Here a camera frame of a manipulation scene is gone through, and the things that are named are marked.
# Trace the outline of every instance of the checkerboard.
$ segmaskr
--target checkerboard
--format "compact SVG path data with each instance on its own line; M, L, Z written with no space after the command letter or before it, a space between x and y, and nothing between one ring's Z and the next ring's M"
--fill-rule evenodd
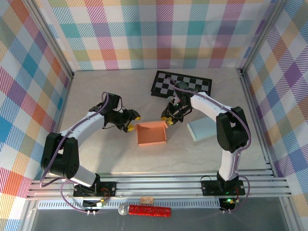
M199 88L202 91L205 91L209 96L211 94L211 79L187 76L166 71L157 71L151 89L152 96L158 96L162 98L176 96L173 87L169 84L170 80L168 78L172 78L176 83L184 81L191 89Z

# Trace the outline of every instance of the white table surface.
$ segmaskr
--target white table surface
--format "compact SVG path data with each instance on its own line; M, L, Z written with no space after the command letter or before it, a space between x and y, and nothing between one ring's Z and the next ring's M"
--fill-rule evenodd
M139 122L160 120L167 100L151 96L150 90L156 71L76 72L61 130L74 125L90 108L101 102L103 91L120 95L127 109L139 112L142 117ZM210 78L213 80L211 97L231 107L242 107L252 133L252 144L242 153L239 169L265 168L256 130L235 68L165 71ZM81 145L80 164L97 173L218 170L222 150L217 138L214 136L194 142L187 129L188 122L202 117L205 117L203 113L193 110L183 123L178 122L167 129L166 144L146 147L137 145L135 131L125 133L117 128L100 129Z

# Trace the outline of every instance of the light blue block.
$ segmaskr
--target light blue block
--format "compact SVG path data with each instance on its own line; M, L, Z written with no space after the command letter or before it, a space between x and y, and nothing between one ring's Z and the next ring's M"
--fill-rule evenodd
M210 118L189 122L187 128L192 135L193 141L201 141L216 135L216 123Z

